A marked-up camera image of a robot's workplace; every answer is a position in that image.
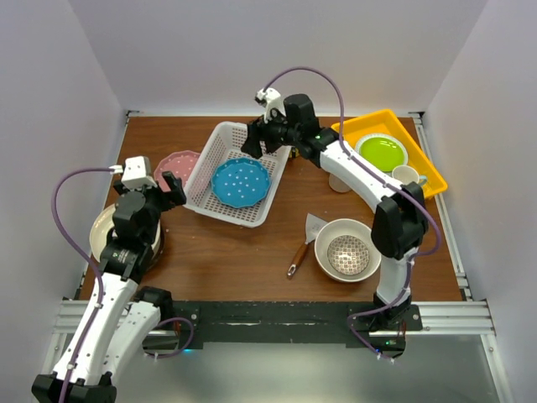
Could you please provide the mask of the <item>pink polka dot plate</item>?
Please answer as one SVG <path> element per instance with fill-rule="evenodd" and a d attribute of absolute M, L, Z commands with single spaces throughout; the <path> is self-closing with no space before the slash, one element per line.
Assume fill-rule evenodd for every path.
<path fill-rule="evenodd" d="M 200 154 L 195 151 L 184 150 L 174 152 L 163 158 L 154 170 L 154 179 L 158 182 L 159 187 L 163 191 L 169 191 L 169 186 L 163 178 L 165 171 L 173 173 L 175 178 L 180 178 L 182 186 L 185 186 L 199 156 Z"/>

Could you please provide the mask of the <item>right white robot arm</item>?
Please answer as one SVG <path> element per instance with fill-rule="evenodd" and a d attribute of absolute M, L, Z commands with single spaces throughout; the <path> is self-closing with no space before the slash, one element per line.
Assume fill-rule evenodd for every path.
<path fill-rule="evenodd" d="M 297 148 L 300 156 L 337 177 L 356 192 L 374 213 L 371 239 L 381 254 L 380 281 L 373 309 L 350 315 L 348 322 L 372 322 L 394 329 L 411 305 L 410 276 L 429 225 L 423 191 L 403 185 L 362 158 L 330 127 L 323 127 L 305 94 L 282 97 L 272 88 L 255 97 L 264 113 L 247 125 L 242 152 L 255 159 L 282 146 Z"/>

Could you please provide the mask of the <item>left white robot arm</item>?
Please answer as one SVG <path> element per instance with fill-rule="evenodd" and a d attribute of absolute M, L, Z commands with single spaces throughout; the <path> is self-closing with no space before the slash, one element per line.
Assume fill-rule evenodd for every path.
<path fill-rule="evenodd" d="M 118 198 L 91 299 L 68 348 L 31 391 L 39 402 L 113 402 L 117 382 L 152 329 L 175 321 L 170 292 L 138 286 L 154 257 L 163 212 L 186 203 L 181 179 L 163 173 L 163 191 L 143 168 L 115 166 Z"/>

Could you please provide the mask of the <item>white perforated plastic basket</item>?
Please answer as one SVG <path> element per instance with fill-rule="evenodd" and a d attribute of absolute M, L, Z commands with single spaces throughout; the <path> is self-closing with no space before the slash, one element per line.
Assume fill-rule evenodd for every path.
<path fill-rule="evenodd" d="M 220 203 L 211 190 L 211 178 L 219 165 L 241 157 L 256 160 L 241 151 L 246 138 L 245 123 L 221 122 L 215 126 L 184 186 L 186 208 L 201 215 L 248 228 L 255 228 L 264 223 L 289 158 L 289 146 L 282 146 L 277 152 L 267 154 L 264 143 L 261 143 L 263 156 L 257 161 L 268 170 L 271 185 L 267 196 L 256 205 L 245 208 L 228 207 Z"/>

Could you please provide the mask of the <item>cream bear print plate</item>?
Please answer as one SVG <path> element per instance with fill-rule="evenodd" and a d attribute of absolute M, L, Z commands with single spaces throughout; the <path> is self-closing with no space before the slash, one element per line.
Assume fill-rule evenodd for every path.
<path fill-rule="evenodd" d="M 116 208 L 114 205 L 106 207 L 96 218 L 89 234 L 91 254 L 93 259 L 99 263 L 100 256 L 107 245 L 107 237 L 111 235 L 113 229 L 112 214 Z"/>

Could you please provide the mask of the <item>blue polka dot plate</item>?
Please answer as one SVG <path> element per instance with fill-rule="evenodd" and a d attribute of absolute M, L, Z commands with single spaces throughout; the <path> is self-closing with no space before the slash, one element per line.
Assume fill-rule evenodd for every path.
<path fill-rule="evenodd" d="M 270 175 L 257 160 L 241 157 L 219 165 L 211 178 L 218 201 L 232 208 L 252 207 L 262 201 L 271 185 Z"/>

